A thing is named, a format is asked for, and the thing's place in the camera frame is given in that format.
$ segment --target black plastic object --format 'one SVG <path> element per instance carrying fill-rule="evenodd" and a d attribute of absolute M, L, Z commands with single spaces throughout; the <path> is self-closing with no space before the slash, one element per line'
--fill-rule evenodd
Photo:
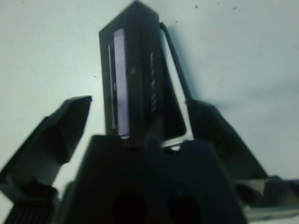
<path fill-rule="evenodd" d="M 162 72 L 164 76 L 164 140 L 176 138 L 186 133 L 183 116 L 178 106 L 166 61 L 162 56 Z"/>
<path fill-rule="evenodd" d="M 231 178 L 244 180 L 268 178 L 264 169 L 217 108 L 192 98 L 177 53 L 163 23 L 161 23 L 161 29 L 165 33 L 183 87 L 194 138 L 209 141 L 215 145 L 217 155 Z"/>
<path fill-rule="evenodd" d="M 129 147 L 163 138 L 163 74 L 156 12 L 132 3 L 100 33 L 106 133 Z"/>
<path fill-rule="evenodd" d="M 62 205 L 60 224 L 246 223 L 213 147 L 197 140 L 136 152 L 93 136 Z"/>
<path fill-rule="evenodd" d="M 39 124 L 3 168 L 0 190 L 14 203 L 6 223 L 45 221 L 52 214 L 57 197 L 53 181 L 83 134 L 91 100 L 90 96 L 66 100 Z"/>

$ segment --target white background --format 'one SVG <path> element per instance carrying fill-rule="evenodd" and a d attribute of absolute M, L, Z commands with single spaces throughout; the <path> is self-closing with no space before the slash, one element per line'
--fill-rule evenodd
<path fill-rule="evenodd" d="M 74 178 L 90 137 L 105 130 L 98 31 L 129 2 L 0 0 L 0 168 L 65 99 L 92 95 L 54 185 Z M 299 178 L 299 1 L 145 2 L 169 27 L 193 96 L 220 110 L 270 175 Z M 11 206 L 0 194 L 0 222 Z"/>

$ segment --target circular hole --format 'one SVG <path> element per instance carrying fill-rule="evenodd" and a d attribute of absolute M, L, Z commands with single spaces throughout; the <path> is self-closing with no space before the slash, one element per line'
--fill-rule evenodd
<path fill-rule="evenodd" d="M 122 192 L 114 204 L 116 224 L 142 224 L 146 219 L 146 203 L 143 197 L 135 192 Z"/>
<path fill-rule="evenodd" d="M 199 207 L 188 196 L 171 198 L 168 204 L 168 212 L 174 224 L 200 223 Z"/>

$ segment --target grey stripe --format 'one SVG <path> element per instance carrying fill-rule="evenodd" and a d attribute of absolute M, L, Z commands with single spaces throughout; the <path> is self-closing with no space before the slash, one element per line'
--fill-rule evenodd
<path fill-rule="evenodd" d="M 114 103 L 113 103 L 113 84 L 112 84 L 112 71 L 111 71 L 111 49 L 108 45 L 109 52 L 109 71 L 110 71 L 110 92 L 111 92 L 111 107 L 112 107 L 112 128 L 115 129 L 115 120 L 114 120 Z"/>
<path fill-rule="evenodd" d="M 125 33 L 123 29 L 114 32 L 114 57 L 117 95 L 118 134 L 129 137 L 128 90 L 126 74 Z"/>

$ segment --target silver strip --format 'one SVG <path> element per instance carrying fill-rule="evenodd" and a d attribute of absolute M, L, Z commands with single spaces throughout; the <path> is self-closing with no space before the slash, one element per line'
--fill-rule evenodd
<path fill-rule="evenodd" d="M 118 134 L 129 137 L 127 69 L 125 53 L 125 33 L 123 29 L 114 32 L 114 58 L 117 95 Z"/>
<path fill-rule="evenodd" d="M 115 129 L 115 119 L 114 119 L 114 103 L 113 103 L 113 85 L 112 85 L 112 71 L 111 71 L 111 53 L 110 45 L 108 45 L 109 52 L 109 71 L 110 71 L 110 93 L 111 93 L 111 107 L 112 107 L 112 128 Z"/>
<path fill-rule="evenodd" d="M 248 208 L 243 211 L 247 221 L 263 221 L 267 219 L 289 218 L 299 214 L 299 207 L 266 207 L 266 208 Z"/>

